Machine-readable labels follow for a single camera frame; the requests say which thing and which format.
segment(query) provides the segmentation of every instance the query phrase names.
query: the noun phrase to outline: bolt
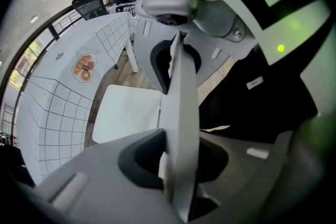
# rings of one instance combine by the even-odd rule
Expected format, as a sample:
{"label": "bolt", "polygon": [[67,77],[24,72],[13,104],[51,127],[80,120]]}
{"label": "bolt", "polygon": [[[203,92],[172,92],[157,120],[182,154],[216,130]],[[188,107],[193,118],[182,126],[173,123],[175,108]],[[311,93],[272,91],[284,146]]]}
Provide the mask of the bolt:
{"label": "bolt", "polygon": [[234,34],[236,38],[241,38],[243,35],[242,31],[240,31],[239,29],[236,29]]}

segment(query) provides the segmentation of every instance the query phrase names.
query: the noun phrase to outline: table leg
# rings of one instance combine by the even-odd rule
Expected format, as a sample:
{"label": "table leg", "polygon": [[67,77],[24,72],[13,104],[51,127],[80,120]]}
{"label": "table leg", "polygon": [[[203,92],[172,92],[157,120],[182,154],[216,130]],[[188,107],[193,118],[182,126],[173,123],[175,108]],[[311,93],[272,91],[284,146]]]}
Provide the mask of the table leg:
{"label": "table leg", "polygon": [[131,62],[131,66],[133,69],[134,73],[138,73],[139,69],[138,69],[138,64],[136,63],[136,59],[134,56],[134,52],[133,52],[133,48],[132,48],[132,44],[131,44],[131,40],[129,39],[125,45],[125,49],[128,55],[128,58],[130,59]]}

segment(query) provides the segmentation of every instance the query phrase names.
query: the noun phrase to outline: green light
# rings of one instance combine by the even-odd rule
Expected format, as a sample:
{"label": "green light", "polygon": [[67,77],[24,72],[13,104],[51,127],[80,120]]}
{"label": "green light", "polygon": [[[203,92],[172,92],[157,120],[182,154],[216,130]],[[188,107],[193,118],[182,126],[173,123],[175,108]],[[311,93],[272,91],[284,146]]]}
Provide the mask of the green light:
{"label": "green light", "polygon": [[285,47],[284,47],[283,44],[281,44],[281,45],[278,46],[278,51],[279,52],[283,52],[284,49],[285,49]]}

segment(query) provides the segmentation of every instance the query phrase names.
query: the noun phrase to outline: white table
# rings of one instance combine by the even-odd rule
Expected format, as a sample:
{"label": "white table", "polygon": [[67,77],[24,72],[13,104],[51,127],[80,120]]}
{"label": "white table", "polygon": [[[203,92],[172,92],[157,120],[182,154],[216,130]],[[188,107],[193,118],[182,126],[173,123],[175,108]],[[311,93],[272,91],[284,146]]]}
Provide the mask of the white table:
{"label": "white table", "polygon": [[129,13],[79,21],[56,41],[32,73],[20,99],[16,126],[35,183],[83,150],[96,90],[124,47],[133,71],[138,71],[129,40],[135,24],[136,18]]}
{"label": "white table", "polygon": [[104,143],[158,128],[161,96],[156,90],[109,85],[94,123],[93,141]]}

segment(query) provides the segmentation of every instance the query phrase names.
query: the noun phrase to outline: office chair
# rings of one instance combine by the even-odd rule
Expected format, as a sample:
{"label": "office chair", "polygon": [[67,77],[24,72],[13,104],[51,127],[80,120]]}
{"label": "office chair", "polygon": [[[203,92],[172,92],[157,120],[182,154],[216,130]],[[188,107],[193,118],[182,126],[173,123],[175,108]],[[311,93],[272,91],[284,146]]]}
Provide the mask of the office chair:
{"label": "office chair", "polygon": [[73,0],[71,4],[85,20],[108,14],[103,0]]}

